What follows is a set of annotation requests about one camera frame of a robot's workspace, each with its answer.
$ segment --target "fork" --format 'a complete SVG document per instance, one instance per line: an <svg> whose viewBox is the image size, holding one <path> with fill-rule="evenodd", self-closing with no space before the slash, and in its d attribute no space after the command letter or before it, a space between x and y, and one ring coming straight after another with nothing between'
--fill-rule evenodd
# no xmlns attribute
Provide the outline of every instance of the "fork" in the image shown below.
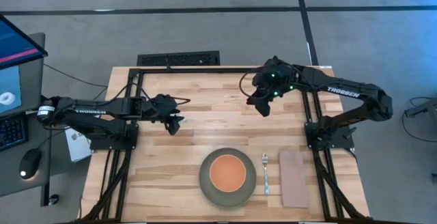
<svg viewBox="0 0 437 224"><path fill-rule="evenodd" d="M266 188L266 196L268 196L268 178L267 178L267 154L262 154L262 164L264 165L264 186Z"/></svg>

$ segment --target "keyboard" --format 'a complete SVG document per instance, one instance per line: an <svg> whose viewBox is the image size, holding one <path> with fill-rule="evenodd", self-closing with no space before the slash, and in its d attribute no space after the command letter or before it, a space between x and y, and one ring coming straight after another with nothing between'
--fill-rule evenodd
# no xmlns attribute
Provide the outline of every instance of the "keyboard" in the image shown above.
<svg viewBox="0 0 437 224"><path fill-rule="evenodd" d="M25 115L0 118L0 150L5 150L27 141Z"/></svg>

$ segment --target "white label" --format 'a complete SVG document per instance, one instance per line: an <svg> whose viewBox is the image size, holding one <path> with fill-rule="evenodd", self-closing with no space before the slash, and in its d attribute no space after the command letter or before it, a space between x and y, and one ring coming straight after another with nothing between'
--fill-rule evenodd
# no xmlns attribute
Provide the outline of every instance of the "white label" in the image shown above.
<svg viewBox="0 0 437 224"><path fill-rule="evenodd" d="M334 88L334 87L328 87L328 92L332 92L334 94L341 94L341 95L349 96L349 97L353 97L353 98L358 98L360 96L360 94L358 94L358 93L349 92L349 91Z"/></svg>
<svg viewBox="0 0 437 224"><path fill-rule="evenodd" d="M47 115L48 111L38 111L38 115Z"/></svg>
<svg viewBox="0 0 437 224"><path fill-rule="evenodd" d="M106 111L88 111L88 110L75 110L76 113L82 113L82 114L106 114Z"/></svg>
<svg viewBox="0 0 437 224"><path fill-rule="evenodd" d="M43 106L43 107L40 107L38 110L39 111L54 111L55 108L54 107L49 107L49 106Z"/></svg>

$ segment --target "white paper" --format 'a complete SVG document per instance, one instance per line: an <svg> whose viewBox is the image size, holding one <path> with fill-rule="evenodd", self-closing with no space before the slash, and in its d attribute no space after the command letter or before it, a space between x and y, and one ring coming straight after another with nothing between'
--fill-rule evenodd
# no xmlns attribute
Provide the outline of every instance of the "white paper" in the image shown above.
<svg viewBox="0 0 437 224"><path fill-rule="evenodd" d="M66 136L70 158L73 163L91 156L91 150L89 149L91 141L85 135L69 128L66 130Z"/></svg>

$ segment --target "orange plate center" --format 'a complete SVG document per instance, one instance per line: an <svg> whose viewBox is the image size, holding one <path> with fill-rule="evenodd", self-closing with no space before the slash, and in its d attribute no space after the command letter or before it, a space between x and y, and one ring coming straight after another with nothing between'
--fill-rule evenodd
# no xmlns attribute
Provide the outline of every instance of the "orange plate center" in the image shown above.
<svg viewBox="0 0 437 224"><path fill-rule="evenodd" d="M246 168L238 157L221 155L211 164L210 178L218 190L231 193L243 185L246 180Z"/></svg>

